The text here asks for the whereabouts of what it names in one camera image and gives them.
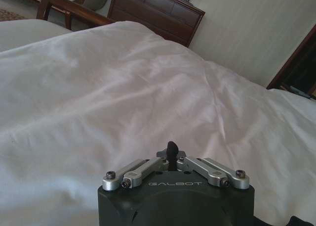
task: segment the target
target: bolt head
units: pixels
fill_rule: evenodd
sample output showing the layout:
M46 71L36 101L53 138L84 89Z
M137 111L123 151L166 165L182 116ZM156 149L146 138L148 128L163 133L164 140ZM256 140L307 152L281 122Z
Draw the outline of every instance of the bolt head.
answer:
M130 186L131 186L131 182L130 182L130 180L129 179L125 179L125 180L123 180L122 181L122 183L120 184L123 188L129 188Z
M106 173L105 177L106 177L106 179L108 179L108 180L112 180L112 179L115 179L116 174L115 174L115 172L113 172L113 171L109 171L109 172Z
M246 172L244 170L237 170L236 176L244 179L244 178L246 178Z
M221 181L219 182L220 187L228 187L230 185L230 182L228 181L228 178L222 178Z

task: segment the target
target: door frame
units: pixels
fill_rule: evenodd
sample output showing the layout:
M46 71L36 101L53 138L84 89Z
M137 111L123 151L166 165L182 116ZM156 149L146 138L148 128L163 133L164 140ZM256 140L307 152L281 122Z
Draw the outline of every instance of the door frame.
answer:
M287 62L283 65L277 75L272 79L267 89L277 89L280 87L282 81L294 70L307 53L308 49L316 44L316 24L307 34L304 40L296 48L294 53L290 56ZM312 94L316 90L316 85L307 94Z

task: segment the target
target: wrinkled fabric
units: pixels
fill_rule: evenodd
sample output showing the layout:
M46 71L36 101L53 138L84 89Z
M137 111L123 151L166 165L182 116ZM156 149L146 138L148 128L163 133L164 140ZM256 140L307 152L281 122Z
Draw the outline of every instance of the wrinkled fabric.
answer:
M1 52L0 225L97 226L105 172L169 140L244 169L262 220L315 223L315 114L133 22Z

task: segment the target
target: silver metal linkage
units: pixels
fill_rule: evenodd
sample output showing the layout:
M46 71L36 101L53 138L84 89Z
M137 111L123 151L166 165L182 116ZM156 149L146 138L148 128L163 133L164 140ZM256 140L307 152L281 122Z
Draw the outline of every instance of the silver metal linkage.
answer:
M118 170L117 172L107 172L107 174L103 177L102 188L104 190L116 190L117 188L119 188L125 173L138 168L145 162L145 160L137 159L134 162L123 167L122 169Z
M229 186L227 175L223 171L212 168L193 157L185 157L183 163L188 169L194 170L205 177L209 184L218 187Z
M202 159L202 162L226 173L230 183L234 188L242 190L249 188L249 176L246 175L245 171L234 171L210 158L204 158Z
M142 184L142 180L153 171L165 171L168 162L162 158L153 158L133 171L124 174L121 186L123 188L134 188Z

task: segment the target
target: beige wall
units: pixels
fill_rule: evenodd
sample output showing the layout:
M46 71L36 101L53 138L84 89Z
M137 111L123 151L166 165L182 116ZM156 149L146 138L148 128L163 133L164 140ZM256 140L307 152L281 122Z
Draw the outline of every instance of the beige wall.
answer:
M316 23L316 0L190 0L206 12L190 48L267 86Z

